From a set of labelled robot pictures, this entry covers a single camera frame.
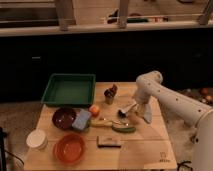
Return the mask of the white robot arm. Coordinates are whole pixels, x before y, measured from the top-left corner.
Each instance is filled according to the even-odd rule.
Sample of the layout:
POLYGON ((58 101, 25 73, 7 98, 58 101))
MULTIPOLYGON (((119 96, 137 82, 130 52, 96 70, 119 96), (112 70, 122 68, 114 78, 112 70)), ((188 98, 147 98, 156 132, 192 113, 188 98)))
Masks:
POLYGON ((166 88, 162 81, 163 77, 159 71, 138 76, 135 101, 139 105, 147 104, 153 96, 189 125, 196 127, 192 169, 213 171, 213 107, 166 88))

